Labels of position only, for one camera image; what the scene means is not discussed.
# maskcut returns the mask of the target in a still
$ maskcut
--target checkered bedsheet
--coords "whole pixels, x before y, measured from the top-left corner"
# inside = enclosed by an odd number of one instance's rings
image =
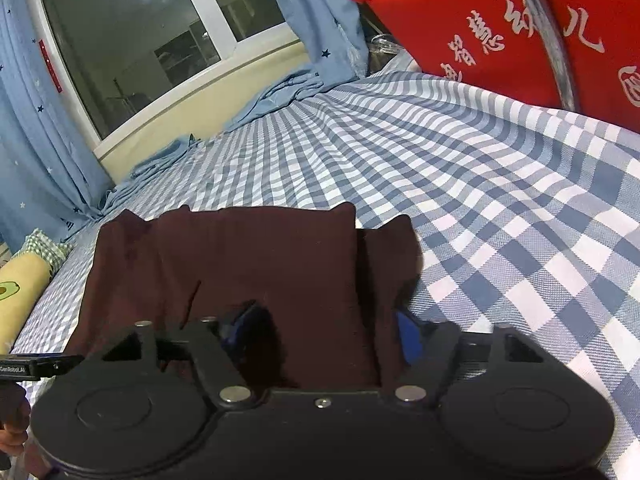
[[[609,399],[616,433],[602,469],[631,480],[640,471],[639,153],[640,136],[617,126],[397,72],[200,143],[126,207],[151,219],[183,204],[348,201],[367,228],[407,213],[424,251],[412,310],[533,334]],[[76,237],[15,352],[64,348],[99,227]],[[33,400],[41,385],[27,386]]]

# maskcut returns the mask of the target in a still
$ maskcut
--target brown cloth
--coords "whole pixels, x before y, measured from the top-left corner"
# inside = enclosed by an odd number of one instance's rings
[[[391,386],[405,366],[393,310],[414,291],[420,249],[407,216],[354,226],[350,203],[184,206],[151,221],[124,211],[100,230],[65,352],[87,355],[139,320],[174,328],[256,300],[271,314],[282,357],[278,377],[256,386]]]

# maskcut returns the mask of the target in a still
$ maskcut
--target red strip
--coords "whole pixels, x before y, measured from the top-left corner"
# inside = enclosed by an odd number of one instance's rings
[[[42,57],[44,58],[45,65],[47,65],[47,70],[49,71],[51,80],[53,81],[53,84],[56,86],[56,90],[58,90],[58,93],[60,94],[62,92],[62,86],[60,86],[60,81],[58,80],[56,71],[53,70],[53,65],[51,64],[51,60],[49,59],[49,54],[47,53],[47,47],[44,46],[44,40],[40,40],[38,44],[40,45],[40,52],[42,53]]]

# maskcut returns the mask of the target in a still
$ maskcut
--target window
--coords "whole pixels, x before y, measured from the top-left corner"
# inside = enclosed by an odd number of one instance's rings
[[[54,66],[68,75],[81,102],[76,108],[97,133],[94,146],[164,94],[233,58],[239,45],[284,23],[275,0],[36,4],[63,64]]]

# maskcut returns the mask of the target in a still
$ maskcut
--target green checkered fabric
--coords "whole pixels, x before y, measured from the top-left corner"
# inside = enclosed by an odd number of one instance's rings
[[[12,259],[24,253],[37,254],[51,266],[50,273],[53,278],[73,248],[73,244],[57,244],[40,229],[34,229],[33,233],[25,238],[24,245]]]

